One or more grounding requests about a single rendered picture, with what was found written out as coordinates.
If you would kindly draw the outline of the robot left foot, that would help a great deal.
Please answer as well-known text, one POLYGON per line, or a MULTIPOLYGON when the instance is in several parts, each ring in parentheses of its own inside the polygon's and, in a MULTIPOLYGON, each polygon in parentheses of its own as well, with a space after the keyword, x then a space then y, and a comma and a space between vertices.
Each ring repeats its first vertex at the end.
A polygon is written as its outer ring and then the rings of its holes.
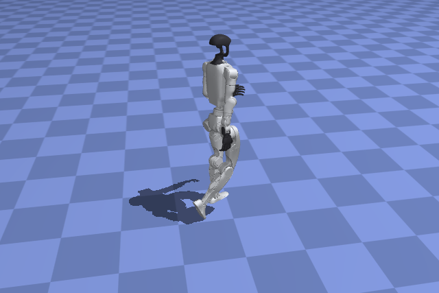
POLYGON ((219 200, 225 198, 225 197, 228 196, 228 195, 229 195, 229 193, 228 193, 227 191, 223 191, 222 193, 219 193, 218 198, 213 197, 213 198, 209 201, 209 203, 210 203, 210 204, 214 204, 214 203, 216 203, 217 201, 219 201, 219 200))

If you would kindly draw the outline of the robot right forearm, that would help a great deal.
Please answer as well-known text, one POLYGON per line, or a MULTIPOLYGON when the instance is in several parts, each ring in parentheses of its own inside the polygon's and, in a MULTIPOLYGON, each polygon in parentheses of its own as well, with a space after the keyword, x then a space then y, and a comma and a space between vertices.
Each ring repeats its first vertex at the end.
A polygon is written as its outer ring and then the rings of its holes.
POLYGON ((223 108, 223 116, 221 120, 221 129, 225 128, 225 133, 230 132, 230 121, 233 113, 233 108, 235 106, 235 100, 230 98, 226 101, 223 108))

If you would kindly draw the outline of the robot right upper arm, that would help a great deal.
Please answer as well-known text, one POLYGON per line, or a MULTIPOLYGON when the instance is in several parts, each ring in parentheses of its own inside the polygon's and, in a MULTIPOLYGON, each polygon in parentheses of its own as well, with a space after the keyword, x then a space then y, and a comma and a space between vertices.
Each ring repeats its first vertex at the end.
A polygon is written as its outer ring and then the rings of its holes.
POLYGON ((225 98, 226 101, 230 98, 235 100, 235 105, 237 104, 237 100, 233 97, 233 93, 235 92, 235 85, 238 78, 238 71, 232 67, 224 67, 224 78, 226 79, 225 86, 225 98))

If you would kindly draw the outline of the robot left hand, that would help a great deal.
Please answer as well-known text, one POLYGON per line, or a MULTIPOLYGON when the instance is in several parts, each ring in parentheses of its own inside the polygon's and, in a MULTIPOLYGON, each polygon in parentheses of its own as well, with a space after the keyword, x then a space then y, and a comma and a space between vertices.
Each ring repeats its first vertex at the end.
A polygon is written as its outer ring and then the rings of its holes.
POLYGON ((244 94, 242 94, 242 93, 245 93, 244 91, 239 91, 239 90, 245 90, 243 88, 244 88, 244 86, 239 86, 238 84, 236 84, 235 85, 235 92, 233 93, 233 97, 236 95, 244 95, 244 94))

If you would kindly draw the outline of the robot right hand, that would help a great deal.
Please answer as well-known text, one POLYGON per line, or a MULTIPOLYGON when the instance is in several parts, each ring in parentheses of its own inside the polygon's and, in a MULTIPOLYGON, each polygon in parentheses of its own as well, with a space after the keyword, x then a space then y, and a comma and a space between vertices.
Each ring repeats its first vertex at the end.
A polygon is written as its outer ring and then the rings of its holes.
POLYGON ((230 136, 230 132, 229 133, 225 133, 225 128, 222 127, 222 134, 224 135, 223 139, 222 139, 222 149, 220 151, 227 151, 228 149, 230 149, 231 147, 231 143, 233 142, 233 139, 230 136))

